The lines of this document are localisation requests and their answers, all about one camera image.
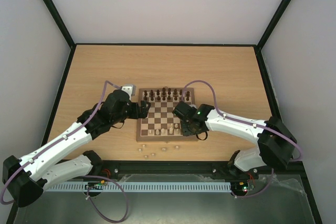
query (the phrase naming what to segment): wooden table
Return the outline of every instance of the wooden table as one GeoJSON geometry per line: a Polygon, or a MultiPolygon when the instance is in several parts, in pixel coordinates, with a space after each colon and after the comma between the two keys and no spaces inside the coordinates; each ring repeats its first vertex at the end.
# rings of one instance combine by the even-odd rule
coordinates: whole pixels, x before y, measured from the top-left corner
{"type": "MultiPolygon", "coordinates": [[[[271,116],[253,47],[78,45],[49,140],[98,102],[105,80],[145,88],[183,87],[197,79],[214,87],[218,106],[225,112],[265,120],[271,116]]],[[[197,106],[213,104],[206,85],[192,87],[197,106]]],[[[148,155],[152,161],[227,161],[234,151],[253,146],[232,135],[210,132],[206,141],[147,143],[139,152],[143,143],[135,140],[136,124],[136,120],[126,120],[122,129],[111,129],[66,158],[94,150],[107,160],[143,161],[148,155]]]]}

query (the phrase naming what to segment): purple cable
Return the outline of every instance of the purple cable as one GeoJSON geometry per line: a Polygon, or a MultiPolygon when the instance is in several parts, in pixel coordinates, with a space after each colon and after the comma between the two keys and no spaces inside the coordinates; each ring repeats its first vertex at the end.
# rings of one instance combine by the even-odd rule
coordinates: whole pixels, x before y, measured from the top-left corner
{"type": "MultiPolygon", "coordinates": [[[[74,131],[70,132],[69,134],[67,134],[67,137],[70,137],[72,136],[73,134],[75,134],[76,132],[78,132],[81,128],[83,128],[85,125],[87,125],[90,120],[93,118],[93,116],[96,114],[96,112],[98,111],[103,99],[104,99],[104,96],[105,96],[105,92],[106,92],[106,87],[107,87],[107,84],[115,87],[116,89],[121,89],[120,86],[117,86],[115,84],[113,84],[112,82],[110,81],[105,81],[104,83],[104,88],[103,88],[103,92],[101,94],[101,97],[100,97],[100,100],[96,106],[96,108],[94,109],[94,111],[92,112],[92,114],[89,116],[89,118],[81,125],[79,126],[78,128],[76,128],[74,131]]],[[[57,141],[53,142],[52,144],[50,144],[48,147],[46,147],[45,149],[43,149],[42,151],[40,151],[39,153],[37,153],[34,157],[33,157],[33,160],[37,159],[40,155],[42,155],[44,152],[46,152],[47,150],[49,150],[50,148],[54,147],[56,144],[58,144],[59,142],[63,141],[64,138],[61,137],[60,139],[58,139],[57,141]]],[[[11,200],[11,201],[4,201],[4,195],[5,195],[5,191],[9,185],[9,183],[12,182],[12,180],[15,178],[15,176],[21,172],[24,168],[26,168],[28,165],[30,164],[30,162],[28,161],[27,163],[25,163],[24,165],[22,165],[18,170],[16,170],[12,176],[7,180],[7,182],[5,183],[5,186],[4,188],[1,190],[1,193],[0,193],[0,203],[2,205],[9,205],[11,203],[14,202],[14,200],[11,200]]]]}
{"type": "Polygon", "coordinates": [[[87,192],[86,192],[86,195],[89,199],[89,201],[91,202],[91,204],[93,205],[93,207],[95,208],[95,211],[97,212],[97,214],[99,214],[99,216],[101,218],[103,218],[105,221],[109,222],[109,223],[121,223],[123,222],[125,219],[126,219],[126,216],[127,216],[127,213],[128,213],[128,208],[129,208],[129,201],[128,201],[128,197],[124,191],[124,189],[122,189],[122,187],[115,181],[109,179],[109,178],[105,178],[105,177],[102,177],[102,176],[92,176],[92,175],[87,175],[87,176],[83,176],[84,178],[100,178],[100,179],[104,179],[104,180],[107,180],[109,182],[112,182],[114,183],[120,190],[121,192],[124,194],[124,197],[125,197],[125,200],[126,200],[126,211],[125,211],[125,214],[124,216],[120,219],[120,220],[111,220],[109,218],[107,218],[105,215],[103,215],[97,208],[97,206],[95,206],[95,204],[93,203],[91,197],[89,196],[89,192],[90,192],[90,189],[91,187],[88,188],[87,192]]]}
{"type": "Polygon", "coordinates": [[[260,190],[259,192],[255,193],[255,194],[245,195],[245,196],[237,196],[237,195],[235,195],[235,193],[233,191],[231,192],[231,194],[233,196],[235,196],[235,198],[238,198],[238,199],[251,198],[251,197],[255,197],[257,195],[260,195],[261,193],[263,193],[264,191],[266,191],[266,189],[271,185],[271,182],[272,182],[272,179],[273,179],[273,175],[274,175],[274,169],[272,168],[271,176],[269,177],[269,181],[268,181],[267,185],[262,190],[260,190]]]}
{"type": "MultiPolygon", "coordinates": [[[[202,81],[202,80],[195,80],[195,81],[191,81],[189,82],[186,86],[184,86],[184,89],[183,89],[183,93],[182,93],[182,100],[184,100],[184,93],[186,92],[186,89],[187,87],[190,85],[190,84],[193,84],[195,82],[201,82],[201,83],[204,83],[206,85],[209,86],[209,88],[211,89],[212,91],[212,95],[214,97],[214,104],[215,104],[215,109],[217,111],[217,113],[221,116],[224,117],[224,114],[219,110],[218,108],[218,105],[217,105],[217,99],[216,99],[216,94],[215,94],[215,90],[214,88],[206,81],[202,81]]],[[[242,124],[246,124],[246,125],[250,125],[250,126],[253,126],[254,123],[251,123],[251,122],[246,122],[246,121],[243,121],[243,120],[240,120],[240,119],[236,119],[236,118],[232,118],[231,116],[226,116],[225,117],[226,119],[229,119],[231,121],[234,121],[234,122],[238,122],[238,123],[242,123],[242,124]]],[[[290,139],[289,137],[286,137],[285,135],[281,134],[280,132],[277,132],[273,129],[271,129],[270,127],[266,127],[266,126],[263,126],[263,125],[260,125],[260,124],[256,124],[256,126],[258,128],[261,128],[261,129],[264,129],[266,131],[269,131],[269,132],[272,132],[273,134],[276,134],[278,135],[279,137],[281,137],[282,139],[286,140],[287,142],[289,142],[291,145],[293,145],[298,151],[299,151],[299,157],[298,158],[294,158],[294,159],[291,159],[290,161],[291,162],[294,162],[294,161],[301,161],[302,160],[302,149],[292,140],[290,139]]]]}

